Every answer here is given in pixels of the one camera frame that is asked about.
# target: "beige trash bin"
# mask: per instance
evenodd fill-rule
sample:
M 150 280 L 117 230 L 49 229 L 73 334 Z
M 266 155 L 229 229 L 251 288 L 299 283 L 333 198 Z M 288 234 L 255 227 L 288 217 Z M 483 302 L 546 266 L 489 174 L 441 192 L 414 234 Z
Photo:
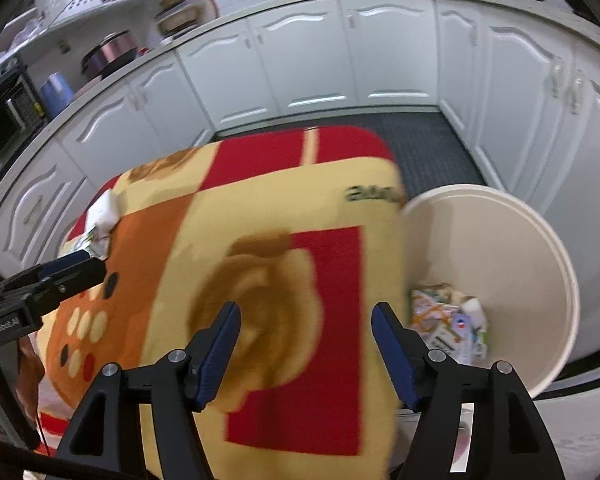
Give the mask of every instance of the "beige trash bin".
M 484 186 L 445 186 L 402 210 L 408 290 L 450 283 L 477 296 L 489 323 L 486 367 L 513 364 L 531 397 L 560 373 L 580 318 L 560 239 L 525 203 Z

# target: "silver screw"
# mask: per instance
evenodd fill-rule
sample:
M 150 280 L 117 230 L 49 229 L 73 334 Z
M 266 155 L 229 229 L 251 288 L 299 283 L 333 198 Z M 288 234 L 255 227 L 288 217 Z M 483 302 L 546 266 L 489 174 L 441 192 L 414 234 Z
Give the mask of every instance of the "silver screw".
M 115 363 L 109 363 L 108 365 L 104 365 L 102 368 L 102 374 L 107 377 L 111 377 L 118 372 L 118 365 Z
M 429 350 L 429 359 L 431 359 L 435 363 L 441 363 L 446 359 L 446 354 L 442 350 L 438 350 L 437 348 L 433 350 Z
M 169 361 L 172 363 L 179 363 L 182 361 L 187 354 L 185 354 L 184 350 L 172 350 L 169 352 Z
M 513 366 L 506 361 L 498 361 L 496 363 L 496 368 L 501 374 L 510 374 L 513 371 Z

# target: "kitchen cabinet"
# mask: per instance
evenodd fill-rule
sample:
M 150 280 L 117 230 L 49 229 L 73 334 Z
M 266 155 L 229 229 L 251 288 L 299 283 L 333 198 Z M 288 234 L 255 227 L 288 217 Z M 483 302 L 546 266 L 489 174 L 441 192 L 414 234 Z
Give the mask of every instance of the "kitchen cabinet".
M 558 133 L 573 37 L 522 14 L 487 6 L 481 13 L 470 151 L 490 186 L 526 201 Z
M 560 134 L 530 200 L 562 239 L 578 277 L 572 358 L 600 349 L 600 52 L 578 40 L 575 69 Z
M 280 114 L 246 20 L 185 43 L 178 56 L 216 130 Z
M 471 147 L 479 55 L 480 11 L 473 2 L 438 0 L 440 111 L 464 145 Z
M 213 135 L 175 53 L 163 54 L 135 70 L 127 81 L 168 152 L 204 144 Z
M 96 189 L 54 140 L 18 177 L 0 204 L 0 274 L 53 260 Z
M 433 0 L 341 1 L 359 104 L 437 104 Z
M 86 105 L 58 137 L 97 189 L 110 178 L 173 151 L 156 135 L 124 81 Z
M 338 0 L 313 0 L 248 17 L 283 115 L 357 103 Z

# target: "oven handle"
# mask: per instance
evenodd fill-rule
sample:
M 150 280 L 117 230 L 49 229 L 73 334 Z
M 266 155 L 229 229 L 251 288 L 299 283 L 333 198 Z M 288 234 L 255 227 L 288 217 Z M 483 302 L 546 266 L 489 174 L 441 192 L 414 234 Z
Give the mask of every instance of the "oven handle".
M 22 120 L 22 117 L 20 117 L 20 114 L 16 110 L 16 107 L 13 104 L 13 99 L 7 99 L 7 108 L 11 111 L 11 114 L 13 115 L 15 121 L 20 125 L 20 131 L 24 132 L 27 129 L 27 125 Z

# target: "floor mat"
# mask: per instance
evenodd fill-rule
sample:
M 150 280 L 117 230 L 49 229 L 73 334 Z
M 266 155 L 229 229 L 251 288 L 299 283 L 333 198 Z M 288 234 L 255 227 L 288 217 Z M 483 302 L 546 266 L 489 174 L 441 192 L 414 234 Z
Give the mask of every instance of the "floor mat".
M 410 198 L 448 184 L 482 184 L 484 179 L 458 136 L 440 113 L 360 114 L 299 121 L 241 133 L 351 124 L 382 137 L 394 153 Z

